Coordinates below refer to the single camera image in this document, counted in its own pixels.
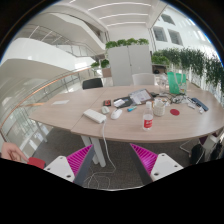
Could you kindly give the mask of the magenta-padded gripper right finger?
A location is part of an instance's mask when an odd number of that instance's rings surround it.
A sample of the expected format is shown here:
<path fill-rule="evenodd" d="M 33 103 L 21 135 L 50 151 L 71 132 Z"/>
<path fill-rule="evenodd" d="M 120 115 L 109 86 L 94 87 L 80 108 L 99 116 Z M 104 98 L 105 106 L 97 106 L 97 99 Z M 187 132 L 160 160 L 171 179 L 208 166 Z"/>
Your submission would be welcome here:
<path fill-rule="evenodd" d="M 182 166 L 166 153 L 156 154 L 135 144 L 130 146 L 129 152 L 143 185 L 148 185 L 182 169 Z"/>

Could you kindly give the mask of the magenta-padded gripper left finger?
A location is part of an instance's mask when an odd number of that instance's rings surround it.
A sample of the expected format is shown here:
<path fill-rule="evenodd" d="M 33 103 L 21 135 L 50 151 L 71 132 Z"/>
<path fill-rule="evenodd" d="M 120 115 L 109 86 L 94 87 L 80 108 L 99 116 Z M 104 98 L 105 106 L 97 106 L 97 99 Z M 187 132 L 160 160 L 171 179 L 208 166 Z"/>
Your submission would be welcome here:
<path fill-rule="evenodd" d="M 67 157 L 58 156 L 44 170 L 82 186 L 94 154 L 94 145 L 91 144 Z"/>

